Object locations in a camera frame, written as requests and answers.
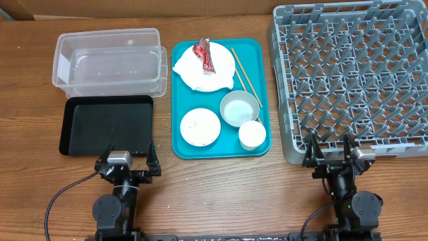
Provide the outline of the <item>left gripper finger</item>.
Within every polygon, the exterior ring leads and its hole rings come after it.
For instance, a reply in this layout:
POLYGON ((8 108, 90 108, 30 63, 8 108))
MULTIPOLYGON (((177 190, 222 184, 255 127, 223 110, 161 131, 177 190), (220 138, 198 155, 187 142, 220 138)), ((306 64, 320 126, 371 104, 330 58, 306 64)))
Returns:
POLYGON ((106 163, 110 152, 113 151, 113 150, 114 150, 114 141, 112 141, 109 144, 107 150, 105 150, 105 152, 103 152, 103 154, 98 158, 98 160, 96 161, 96 163, 97 164, 106 163))
POLYGON ((148 166, 148 169, 150 171, 159 171, 160 170, 160 163, 159 163, 158 157, 156 155, 155 144, 154 144, 154 141, 152 139, 150 140, 150 145, 149 145, 148 153, 146 156, 146 165, 148 166))

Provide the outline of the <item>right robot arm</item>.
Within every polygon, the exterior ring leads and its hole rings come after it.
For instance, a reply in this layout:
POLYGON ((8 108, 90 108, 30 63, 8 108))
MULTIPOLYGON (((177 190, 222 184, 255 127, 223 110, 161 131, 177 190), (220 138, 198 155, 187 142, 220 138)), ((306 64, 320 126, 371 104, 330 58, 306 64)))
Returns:
POLYGON ((316 138, 306 137, 306 153, 302 165, 313 168, 313 179, 321 179, 331 202, 311 214, 300 230, 300 240, 380 240, 373 230, 379 226, 383 199, 369 191, 358 191, 355 179, 376 161, 371 148, 359 147, 350 135, 343 136, 344 157, 327 161, 316 138), (306 226, 320 212, 334 208, 336 223, 326 225, 316 234, 305 233, 306 226))

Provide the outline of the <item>small pink bowl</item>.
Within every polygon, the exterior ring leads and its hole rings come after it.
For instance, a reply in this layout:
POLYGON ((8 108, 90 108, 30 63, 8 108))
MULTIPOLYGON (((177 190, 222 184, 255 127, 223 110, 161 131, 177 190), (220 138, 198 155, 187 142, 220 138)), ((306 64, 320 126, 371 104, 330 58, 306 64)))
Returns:
POLYGON ((221 132, 218 116, 206 108, 195 108, 184 115, 180 123, 182 138, 195 147, 213 143, 221 132))

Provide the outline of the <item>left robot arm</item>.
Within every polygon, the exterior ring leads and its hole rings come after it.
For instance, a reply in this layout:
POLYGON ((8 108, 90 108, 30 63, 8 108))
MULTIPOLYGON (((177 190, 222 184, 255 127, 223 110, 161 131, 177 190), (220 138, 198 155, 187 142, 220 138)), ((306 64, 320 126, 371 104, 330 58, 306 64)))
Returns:
POLYGON ((115 151, 114 145, 96 161, 95 171, 113 185, 111 194, 99 197, 92 208, 97 223, 96 240, 144 240, 144 234, 134 227, 139 185, 152 183, 162 173, 154 142, 148 146, 147 170, 133 170, 128 151, 115 151))

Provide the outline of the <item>grey bowl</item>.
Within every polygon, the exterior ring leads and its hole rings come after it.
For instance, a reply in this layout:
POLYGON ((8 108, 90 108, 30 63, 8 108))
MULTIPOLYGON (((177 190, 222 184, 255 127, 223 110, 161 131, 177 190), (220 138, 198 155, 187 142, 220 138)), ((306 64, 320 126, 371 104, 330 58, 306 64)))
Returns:
POLYGON ((221 100, 220 113, 227 124, 239 128, 243 123, 257 119, 259 103, 244 90, 232 91, 221 100))

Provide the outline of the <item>red snack wrapper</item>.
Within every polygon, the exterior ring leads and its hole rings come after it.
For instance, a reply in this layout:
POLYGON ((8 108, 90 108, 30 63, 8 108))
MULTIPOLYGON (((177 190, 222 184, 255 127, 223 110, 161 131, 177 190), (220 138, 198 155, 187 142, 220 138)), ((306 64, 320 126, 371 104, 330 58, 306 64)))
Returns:
POLYGON ((205 74, 215 74, 215 68, 211 58, 210 39, 201 38, 198 43, 192 47, 193 53, 202 62, 202 69, 205 74))

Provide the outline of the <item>wooden chopstick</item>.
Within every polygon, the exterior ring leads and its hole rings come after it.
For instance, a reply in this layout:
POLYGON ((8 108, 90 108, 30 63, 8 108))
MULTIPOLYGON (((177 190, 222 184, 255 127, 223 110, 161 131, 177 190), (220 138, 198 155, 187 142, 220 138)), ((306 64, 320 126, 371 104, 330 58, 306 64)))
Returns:
MULTIPOLYGON (((242 88, 243 88, 243 91, 248 92, 248 91, 247 91, 247 88, 246 88, 246 86, 245 86, 245 84, 243 83, 243 80, 241 79, 241 76, 239 75, 239 72, 237 71, 237 69, 235 69, 235 73, 236 73, 236 75, 237 75, 237 77, 238 77, 238 80, 239 80, 239 82, 240 82, 240 84, 241 84, 241 86, 242 86, 242 88)), ((257 121, 258 121, 259 123, 263 124, 263 122, 261 121, 261 119, 260 119, 259 115, 257 115, 257 121)))
POLYGON ((261 103, 261 100, 260 100, 257 92, 255 91, 255 88, 253 87, 253 84, 252 84, 249 76, 247 75, 247 72, 245 71, 245 68, 243 67, 243 65, 242 65, 242 63, 241 63, 241 61, 240 61, 240 59, 239 59, 239 57, 238 57, 235 49, 231 48, 231 51, 232 51, 233 55, 235 56, 235 59, 237 60, 237 63, 239 64, 239 67, 241 68, 241 71, 242 71, 243 75, 245 76, 245 79, 247 80, 247 83, 249 84, 249 87, 251 88, 252 92, 254 93, 254 96, 255 96, 256 100, 259 102, 260 107, 263 108, 263 104, 261 103))

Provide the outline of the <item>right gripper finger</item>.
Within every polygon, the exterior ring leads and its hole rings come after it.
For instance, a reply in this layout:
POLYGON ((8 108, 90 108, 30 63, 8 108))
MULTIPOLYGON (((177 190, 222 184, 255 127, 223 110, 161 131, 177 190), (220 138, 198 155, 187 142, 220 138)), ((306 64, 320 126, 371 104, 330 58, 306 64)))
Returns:
POLYGON ((356 147, 354 139, 349 134, 343 135, 343 144, 344 144, 344 158, 345 159, 354 159, 356 155, 352 150, 356 147))
POLYGON ((319 147, 319 144, 313 134, 306 137, 306 153, 304 161, 323 161, 324 155, 319 147))

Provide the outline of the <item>white cup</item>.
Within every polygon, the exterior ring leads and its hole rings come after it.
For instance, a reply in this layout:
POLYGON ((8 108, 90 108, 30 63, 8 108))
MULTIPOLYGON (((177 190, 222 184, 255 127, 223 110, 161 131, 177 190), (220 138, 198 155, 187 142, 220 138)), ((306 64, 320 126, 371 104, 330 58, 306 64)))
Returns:
POLYGON ((259 147, 265 141, 266 135, 265 127, 256 120, 243 123, 238 130, 241 146, 247 151, 259 147))

